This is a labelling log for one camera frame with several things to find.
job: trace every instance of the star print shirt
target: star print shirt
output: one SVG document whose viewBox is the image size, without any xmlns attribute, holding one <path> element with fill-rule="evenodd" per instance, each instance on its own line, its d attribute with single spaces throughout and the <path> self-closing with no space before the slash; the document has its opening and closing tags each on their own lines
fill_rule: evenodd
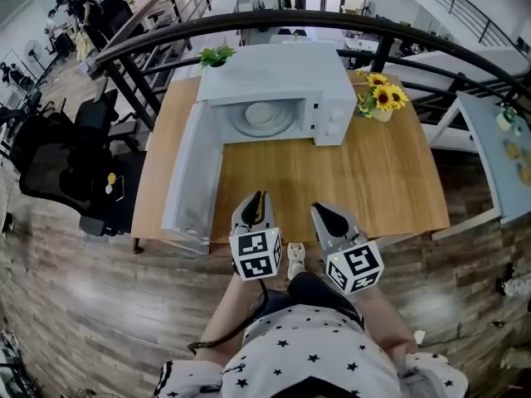
<svg viewBox="0 0 531 398">
<path fill-rule="evenodd" d="M 418 352 L 393 363 L 350 318 L 296 305 L 256 320 L 225 367 L 167 362 L 153 396 L 462 398 L 467 389 L 443 356 Z"/>
</svg>

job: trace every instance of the wooden table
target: wooden table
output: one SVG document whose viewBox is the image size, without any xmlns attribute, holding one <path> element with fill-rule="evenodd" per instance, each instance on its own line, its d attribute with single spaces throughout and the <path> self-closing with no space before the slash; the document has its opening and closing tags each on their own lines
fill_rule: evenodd
<svg viewBox="0 0 531 398">
<path fill-rule="evenodd" d="M 350 72 L 358 93 L 367 85 Z M 389 80 L 399 84 L 396 77 Z M 175 240 L 160 229 L 173 166 L 200 78 L 170 84 L 151 138 L 131 235 Z M 227 144 L 211 242 L 228 243 L 231 214 L 256 190 L 271 194 L 284 242 L 315 242 L 315 201 L 350 210 L 370 237 L 418 234 L 450 225 L 436 165 L 411 103 L 388 123 L 354 116 L 341 146 L 311 139 Z"/>
</svg>

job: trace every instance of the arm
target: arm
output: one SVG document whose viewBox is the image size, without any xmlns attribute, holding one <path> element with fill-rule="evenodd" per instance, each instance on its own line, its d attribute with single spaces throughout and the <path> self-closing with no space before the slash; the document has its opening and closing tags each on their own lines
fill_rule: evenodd
<svg viewBox="0 0 531 398">
<path fill-rule="evenodd" d="M 378 286 L 356 294 L 359 307 L 373 341 L 393 358 L 395 351 L 417 352 L 418 346 L 412 330 L 400 313 L 387 301 Z"/>
<path fill-rule="evenodd" d="M 89 15 L 90 15 L 90 3 L 86 2 L 83 5 L 83 7 L 85 8 L 85 19 L 84 19 L 84 21 L 88 22 L 89 21 Z"/>
<path fill-rule="evenodd" d="M 201 342 L 210 342 L 225 336 L 249 316 L 249 308 L 254 301 L 252 295 L 253 282 L 244 282 L 234 274 L 222 301 L 201 336 Z M 225 366 L 241 349 L 243 332 L 233 339 L 215 348 L 204 348 L 197 351 L 196 360 L 215 362 Z"/>
</svg>

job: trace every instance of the flower vase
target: flower vase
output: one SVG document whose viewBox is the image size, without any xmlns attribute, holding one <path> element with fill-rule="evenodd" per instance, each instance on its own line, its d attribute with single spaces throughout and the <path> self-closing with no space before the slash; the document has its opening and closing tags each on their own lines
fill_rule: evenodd
<svg viewBox="0 0 531 398">
<path fill-rule="evenodd" d="M 371 110 L 371 115 L 374 119 L 377 119 L 378 121 L 382 121 L 383 123 L 386 123 L 389 119 L 391 119 L 392 109 L 390 110 L 373 109 Z"/>
<path fill-rule="evenodd" d="M 500 113 L 496 115 L 496 122 L 498 123 L 499 127 L 503 129 L 504 131 L 509 131 L 511 127 L 513 126 L 512 123 L 510 123 L 505 117 L 503 113 Z"/>
</svg>

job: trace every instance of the microwave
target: microwave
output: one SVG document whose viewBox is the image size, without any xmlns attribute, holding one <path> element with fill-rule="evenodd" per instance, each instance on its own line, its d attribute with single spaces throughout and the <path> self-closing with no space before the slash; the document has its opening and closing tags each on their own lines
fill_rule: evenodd
<svg viewBox="0 0 531 398">
<path fill-rule="evenodd" d="M 244 46 L 224 66 L 206 68 L 197 93 L 223 143 L 313 138 L 343 142 L 357 103 L 329 43 Z"/>
<path fill-rule="evenodd" d="M 179 145 L 163 230 L 191 250 L 208 246 L 226 143 L 312 138 L 317 146 L 340 145 L 356 103 L 329 43 L 238 47 L 225 65 L 206 68 Z"/>
</svg>

